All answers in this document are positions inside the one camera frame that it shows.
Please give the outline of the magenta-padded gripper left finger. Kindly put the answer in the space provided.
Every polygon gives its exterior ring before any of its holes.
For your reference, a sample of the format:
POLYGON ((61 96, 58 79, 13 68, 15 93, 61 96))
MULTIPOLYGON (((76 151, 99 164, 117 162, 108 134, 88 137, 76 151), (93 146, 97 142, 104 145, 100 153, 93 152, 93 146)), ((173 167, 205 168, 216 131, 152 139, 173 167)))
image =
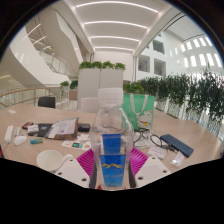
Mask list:
POLYGON ((77 159, 69 158, 56 172, 56 175, 84 188, 96 185, 94 154, 91 149, 77 159))

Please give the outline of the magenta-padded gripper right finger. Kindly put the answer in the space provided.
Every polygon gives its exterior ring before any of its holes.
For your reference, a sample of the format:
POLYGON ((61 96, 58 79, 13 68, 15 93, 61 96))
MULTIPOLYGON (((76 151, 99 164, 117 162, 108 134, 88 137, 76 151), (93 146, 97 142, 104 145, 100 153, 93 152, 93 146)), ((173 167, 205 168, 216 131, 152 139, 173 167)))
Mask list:
POLYGON ((131 188, 143 187, 170 174, 158 157, 147 156, 136 148, 132 149, 129 167, 131 188))

